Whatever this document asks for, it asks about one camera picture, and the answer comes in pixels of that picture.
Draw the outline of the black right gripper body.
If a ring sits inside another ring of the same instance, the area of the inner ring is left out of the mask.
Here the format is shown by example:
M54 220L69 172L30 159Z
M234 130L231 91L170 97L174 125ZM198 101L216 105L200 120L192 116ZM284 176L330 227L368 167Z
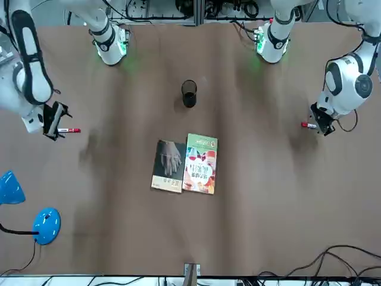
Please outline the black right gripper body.
M52 106L43 106L43 134L45 136L60 136L58 124L64 115L64 104L56 101Z

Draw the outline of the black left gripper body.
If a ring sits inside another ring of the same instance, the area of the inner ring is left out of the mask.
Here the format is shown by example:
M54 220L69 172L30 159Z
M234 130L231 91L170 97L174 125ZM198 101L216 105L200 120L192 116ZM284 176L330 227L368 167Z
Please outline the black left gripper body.
M325 112L321 110L316 110L314 112L314 117L320 129L328 129L331 127L333 119L330 115L326 114Z

